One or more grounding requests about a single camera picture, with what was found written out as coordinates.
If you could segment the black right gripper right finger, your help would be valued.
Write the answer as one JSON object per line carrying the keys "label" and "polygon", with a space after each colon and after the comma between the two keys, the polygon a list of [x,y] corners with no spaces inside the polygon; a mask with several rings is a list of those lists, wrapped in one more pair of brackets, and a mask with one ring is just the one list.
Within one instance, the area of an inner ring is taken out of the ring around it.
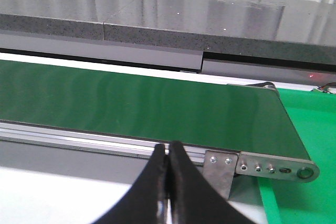
{"label": "black right gripper right finger", "polygon": [[178,141],[169,146],[173,223],[253,223],[206,181]]}

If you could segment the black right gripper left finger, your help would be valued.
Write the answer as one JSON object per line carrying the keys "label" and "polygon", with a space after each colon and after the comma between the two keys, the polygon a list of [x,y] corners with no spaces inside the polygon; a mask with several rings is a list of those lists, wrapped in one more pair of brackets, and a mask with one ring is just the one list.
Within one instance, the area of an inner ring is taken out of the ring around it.
{"label": "black right gripper left finger", "polygon": [[166,223],[166,154],[157,144],[127,193],[94,223]]}

